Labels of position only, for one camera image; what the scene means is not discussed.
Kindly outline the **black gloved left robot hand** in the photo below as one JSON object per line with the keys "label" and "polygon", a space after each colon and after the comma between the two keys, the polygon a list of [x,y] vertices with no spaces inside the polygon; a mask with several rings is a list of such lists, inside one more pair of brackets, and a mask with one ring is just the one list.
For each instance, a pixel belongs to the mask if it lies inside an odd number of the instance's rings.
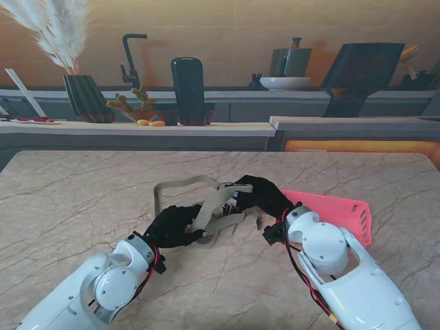
{"label": "black gloved left robot hand", "polygon": [[203,229],[188,232],[187,228],[199,214],[201,205],[169,206],[161,211],[142,235],[157,248],[188,246],[206,236]]}

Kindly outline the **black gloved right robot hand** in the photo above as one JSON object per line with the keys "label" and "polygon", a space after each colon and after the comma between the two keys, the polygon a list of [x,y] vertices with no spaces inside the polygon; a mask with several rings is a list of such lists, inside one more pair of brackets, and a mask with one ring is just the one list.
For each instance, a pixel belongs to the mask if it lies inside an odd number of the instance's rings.
{"label": "black gloved right robot hand", "polygon": [[236,206],[240,210],[257,206],[266,214],[280,219],[286,210],[292,211],[295,208],[295,205],[268,179],[244,175],[235,184],[252,186],[252,192],[238,193]]}

